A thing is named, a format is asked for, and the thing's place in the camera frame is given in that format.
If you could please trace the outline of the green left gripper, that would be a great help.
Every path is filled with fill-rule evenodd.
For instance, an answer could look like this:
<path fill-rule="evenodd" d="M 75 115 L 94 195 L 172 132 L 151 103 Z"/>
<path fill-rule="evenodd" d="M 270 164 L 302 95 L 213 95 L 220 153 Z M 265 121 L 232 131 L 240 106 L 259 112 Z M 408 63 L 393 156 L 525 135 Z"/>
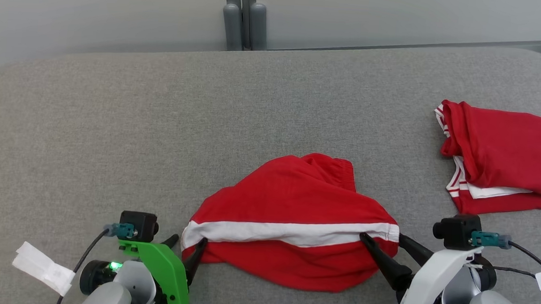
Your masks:
<path fill-rule="evenodd" d="M 139 258 L 152 278 L 165 294 L 168 304 L 189 304 L 189 289 L 196 275 L 207 238 L 199 240 L 194 252 L 183 261 L 172 251 L 180 235 L 173 234 L 161 243 L 146 243 L 119 240 L 119 246 L 126 255 Z"/>

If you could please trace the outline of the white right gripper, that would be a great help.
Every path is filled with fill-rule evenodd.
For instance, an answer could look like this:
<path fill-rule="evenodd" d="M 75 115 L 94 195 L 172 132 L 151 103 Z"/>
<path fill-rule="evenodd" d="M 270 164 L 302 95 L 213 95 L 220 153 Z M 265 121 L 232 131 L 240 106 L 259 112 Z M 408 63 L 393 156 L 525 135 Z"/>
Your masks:
<path fill-rule="evenodd" d="M 476 254 L 481 254 L 483 248 L 444 249 L 434 253 L 400 233 L 398 245 L 422 267 L 413 277 L 408 266 L 387 255 L 369 234 L 362 232 L 359 238 L 392 290 L 404 292 L 408 289 L 400 304 L 469 304 L 481 293 L 480 277 L 468 263 Z"/>

